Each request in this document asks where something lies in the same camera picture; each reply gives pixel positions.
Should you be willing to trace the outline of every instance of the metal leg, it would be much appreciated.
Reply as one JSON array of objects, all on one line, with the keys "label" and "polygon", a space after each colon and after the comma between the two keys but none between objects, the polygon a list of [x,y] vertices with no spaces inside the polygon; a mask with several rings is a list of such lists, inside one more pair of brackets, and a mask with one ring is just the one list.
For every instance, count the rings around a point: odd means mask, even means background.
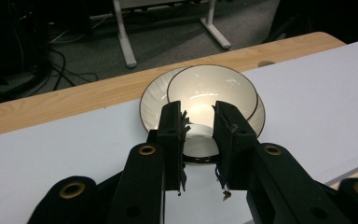
[{"label": "metal leg", "polygon": [[113,0],[118,24],[118,39],[120,41],[121,50],[123,51],[124,60],[129,68],[137,65],[135,56],[133,55],[130,40],[127,38],[126,29],[124,28],[123,17],[121,15],[121,7],[118,0]]},{"label": "metal leg", "polygon": [[201,23],[205,28],[211,33],[211,35],[219,42],[223,49],[229,49],[231,44],[225,39],[225,37],[214,27],[213,25],[213,13],[214,13],[214,4],[216,0],[209,1],[209,11],[206,18],[201,18]]}]

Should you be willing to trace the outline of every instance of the wire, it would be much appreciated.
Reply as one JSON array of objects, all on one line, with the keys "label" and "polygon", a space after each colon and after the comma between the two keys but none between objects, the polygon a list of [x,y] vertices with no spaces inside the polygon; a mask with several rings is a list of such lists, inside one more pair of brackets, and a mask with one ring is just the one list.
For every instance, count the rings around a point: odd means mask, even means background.
[{"label": "wire", "polygon": [[66,33],[68,33],[71,30],[66,30],[64,32],[62,32],[60,35],[58,35],[57,37],[55,37],[54,39],[50,40],[49,43],[52,44],[54,43],[56,40],[60,39],[63,35],[65,35]]},{"label": "wire", "polygon": [[58,80],[57,80],[56,84],[54,85],[54,89],[53,89],[54,91],[56,91],[58,89],[58,85],[60,84],[61,78],[63,76],[63,71],[66,66],[66,59],[65,59],[65,56],[61,52],[59,52],[55,49],[51,49],[51,48],[49,48],[49,50],[51,50],[54,53],[57,53],[58,55],[60,55],[62,57],[62,69],[61,69],[61,71],[58,71],[58,73],[59,73]]},{"label": "wire", "polygon": [[69,84],[71,84],[71,86],[75,86],[75,83],[71,81],[71,79],[69,79],[64,73],[62,73],[60,70],[58,70],[56,67],[51,67],[54,71],[58,72],[58,78],[59,80],[56,82],[56,85],[54,87],[54,90],[57,90],[58,84],[60,83],[61,77],[65,78],[66,81],[69,82]]},{"label": "wire", "polygon": [[11,27],[11,29],[14,32],[14,36],[16,36],[17,43],[19,43],[20,55],[21,55],[21,72],[24,73],[24,52],[22,51],[22,44],[20,42],[19,36],[17,35],[16,29],[14,29],[13,26]]},{"label": "wire", "polygon": [[[97,74],[95,74],[95,73],[91,73],[91,72],[88,72],[88,73],[74,73],[74,72],[72,72],[72,71],[69,71],[68,69],[66,69],[66,68],[64,68],[63,69],[65,72],[67,72],[69,75],[71,75],[71,76],[77,76],[78,78],[80,78],[80,79],[82,79],[82,80],[84,80],[84,81],[86,81],[86,82],[88,82],[88,83],[90,83],[90,82],[95,82],[95,81],[98,81],[99,79],[98,79],[98,75]],[[86,79],[86,78],[84,78],[84,77],[82,77],[82,76],[93,76],[94,77],[94,79],[95,80],[89,80],[89,79]]]},{"label": "wire", "polygon": [[[112,15],[112,11],[110,11],[108,14],[106,14],[106,16],[99,21],[98,23],[96,23],[95,25],[92,26],[92,29],[97,28],[98,26],[100,26],[102,23],[104,23],[109,17],[110,15]],[[75,37],[74,39],[70,39],[70,40],[64,40],[64,41],[57,41],[58,39],[60,39],[61,37],[63,37],[64,35],[66,35],[67,33],[69,33],[71,30],[66,30],[64,32],[62,32],[60,35],[58,35],[57,37],[55,37],[54,39],[49,41],[49,44],[68,44],[68,43],[72,43],[75,42],[81,38],[83,38],[85,35],[80,35],[78,37]]]},{"label": "wire", "polygon": [[37,88],[35,91],[31,92],[30,94],[28,94],[28,96],[33,96],[35,95],[38,91],[42,90],[43,87],[46,86],[46,84],[48,83],[48,81],[50,80],[51,76],[47,76],[45,81],[40,85],[39,88]]}]

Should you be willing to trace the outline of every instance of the white bowl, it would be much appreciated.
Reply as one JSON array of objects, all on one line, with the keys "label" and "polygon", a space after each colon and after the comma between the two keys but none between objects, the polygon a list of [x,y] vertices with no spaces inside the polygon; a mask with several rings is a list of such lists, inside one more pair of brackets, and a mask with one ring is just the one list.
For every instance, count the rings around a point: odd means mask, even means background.
[{"label": "white bowl", "polygon": [[264,124],[266,122],[266,109],[264,108],[263,101],[260,96],[257,95],[258,102],[257,108],[255,109],[255,113],[251,118],[248,119],[248,123],[251,125],[257,137],[260,136],[261,132],[263,132]]},{"label": "white bowl", "polygon": [[257,108],[257,92],[243,74],[220,65],[189,67],[173,77],[168,86],[169,102],[181,101],[191,123],[213,127],[216,101],[235,105],[246,119]]},{"label": "white bowl", "polygon": [[202,124],[189,124],[183,150],[185,164],[216,164],[219,149],[213,139],[213,128]]},{"label": "white bowl", "polygon": [[170,84],[171,79],[176,74],[186,68],[180,67],[162,74],[154,79],[145,89],[139,104],[139,113],[147,132],[158,128],[161,109],[168,103],[168,84]]}]

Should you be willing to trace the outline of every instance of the gray carpet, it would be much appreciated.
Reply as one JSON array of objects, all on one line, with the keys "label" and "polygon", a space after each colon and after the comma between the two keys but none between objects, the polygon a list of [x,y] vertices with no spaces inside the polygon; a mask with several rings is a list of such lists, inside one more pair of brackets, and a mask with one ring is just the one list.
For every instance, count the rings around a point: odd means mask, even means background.
[{"label": "gray carpet", "polygon": [[[235,0],[216,2],[213,24],[231,43],[228,50],[251,47],[263,42],[269,35],[279,0]],[[82,85],[95,80],[123,76],[170,63],[179,63],[227,51],[213,39],[201,25],[200,17],[206,16],[208,4],[160,7],[136,13],[125,13],[124,22],[138,65],[126,66],[118,42],[115,17],[101,16],[93,20],[96,27],[92,35],[71,34],[53,38],[49,46],[65,57],[65,78],[57,82],[56,71],[48,79],[18,98]],[[50,61],[62,70],[62,56],[49,52]],[[29,73],[11,77],[9,90],[30,79]]]}]

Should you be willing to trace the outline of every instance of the wooden table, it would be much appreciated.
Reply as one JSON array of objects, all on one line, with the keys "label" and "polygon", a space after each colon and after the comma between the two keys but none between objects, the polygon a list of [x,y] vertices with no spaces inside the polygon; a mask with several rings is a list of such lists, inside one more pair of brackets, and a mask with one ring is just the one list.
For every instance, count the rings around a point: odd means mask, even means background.
[{"label": "wooden table", "polygon": [[6,102],[0,104],[0,133],[141,98],[154,78],[177,67],[220,64],[242,72],[257,68],[262,62],[279,63],[344,45],[325,33],[301,35]]}]

